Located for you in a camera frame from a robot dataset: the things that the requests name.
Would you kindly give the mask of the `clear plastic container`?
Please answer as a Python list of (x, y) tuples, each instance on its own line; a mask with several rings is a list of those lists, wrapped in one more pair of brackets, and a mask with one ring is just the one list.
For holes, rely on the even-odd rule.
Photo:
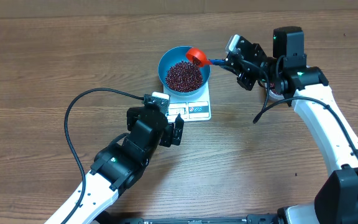
[(274, 88), (271, 88), (269, 90), (268, 98), (270, 101), (280, 101), (284, 99), (284, 96), (277, 93)]

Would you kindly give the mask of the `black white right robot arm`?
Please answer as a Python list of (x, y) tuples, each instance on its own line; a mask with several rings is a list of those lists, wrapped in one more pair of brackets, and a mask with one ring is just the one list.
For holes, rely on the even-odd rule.
[(280, 223), (358, 223), (358, 137), (335, 102), (328, 79), (307, 64), (300, 27), (273, 31), (273, 54), (243, 36), (226, 46), (223, 69), (251, 90), (264, 82), (266, 90), (282, 95), (309, 129), (324, 159), (328, 179), (311, 203), (280, 208)]

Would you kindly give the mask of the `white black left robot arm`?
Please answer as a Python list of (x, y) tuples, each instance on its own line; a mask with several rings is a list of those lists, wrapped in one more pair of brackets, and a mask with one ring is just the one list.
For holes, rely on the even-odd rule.
[(157, 146), (180, 144), (183, 126), (180, 115), (169, 123), (157, 106), (129, 108), (129, 132), (97, 153), (85, 181), (47, 223), (91, 223), (142, 177)]

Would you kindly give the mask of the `blue bowl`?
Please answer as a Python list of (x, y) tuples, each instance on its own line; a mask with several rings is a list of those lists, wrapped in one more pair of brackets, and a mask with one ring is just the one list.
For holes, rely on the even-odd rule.
[(159, 61), (159, 79), (174, 95), (194, 95), (207, 84), (210, 78), (210, 65), (198, 68), (187, 59), (186, 53), (190, 49), (190, 46), (174, 47), (164, 53)]

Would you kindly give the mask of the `red scoop with blue handle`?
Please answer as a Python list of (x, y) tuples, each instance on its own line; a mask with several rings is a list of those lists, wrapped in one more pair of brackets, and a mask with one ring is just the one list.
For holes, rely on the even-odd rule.
[(209, 59), (203, 51), (194, 47), (191, 47), (185, 56), (190, 62), (199, 68), (205, 67), (207, 65), (221, 66), (226, 63), (226, 61), (222, 59)]

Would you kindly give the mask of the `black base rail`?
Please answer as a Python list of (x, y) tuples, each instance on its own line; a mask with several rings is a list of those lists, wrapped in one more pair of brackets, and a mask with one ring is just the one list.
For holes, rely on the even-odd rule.
[(246, 217), (213, 217), (213, 218), (160, 218), (112, 216), (108, 212), (99, 214), (92, 223), (100, 224), (286, 224), (287, 221), (272, 213), (250, 214)]

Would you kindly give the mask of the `red beans in bowl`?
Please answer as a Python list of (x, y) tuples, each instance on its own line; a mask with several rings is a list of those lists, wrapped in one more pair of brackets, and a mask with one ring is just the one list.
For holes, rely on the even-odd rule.
[(199, 67), (182, 60), (168, 69), (165, 81), (171, 90), (188, 93), (202, 86), (203, 76)]

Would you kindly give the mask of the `white digital kitchen scale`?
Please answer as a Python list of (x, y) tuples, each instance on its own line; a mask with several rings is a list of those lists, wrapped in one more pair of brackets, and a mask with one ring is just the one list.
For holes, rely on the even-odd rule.
[(208, 82), (193, 95), (175, 95), (168, 88), (163, 92), (170, 95), (170, 105), (166, 113), (169, 123), (173, 123), (180, 115), (184, 122), (208, 121), (211, 119), (211, 103)]

